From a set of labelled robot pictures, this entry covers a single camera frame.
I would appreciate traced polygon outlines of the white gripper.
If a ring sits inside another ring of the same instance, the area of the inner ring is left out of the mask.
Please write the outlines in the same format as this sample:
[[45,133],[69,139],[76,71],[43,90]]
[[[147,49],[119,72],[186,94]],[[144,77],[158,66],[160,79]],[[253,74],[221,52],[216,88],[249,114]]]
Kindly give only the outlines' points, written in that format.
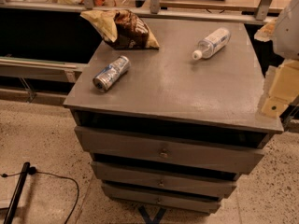
[[278,118],[299,95],[299,0],[291,0],[273,19],[254,35],[258,41],[273,41],[274,52],[285,58],[278,67],[270,66],[265,74],[261,113]]

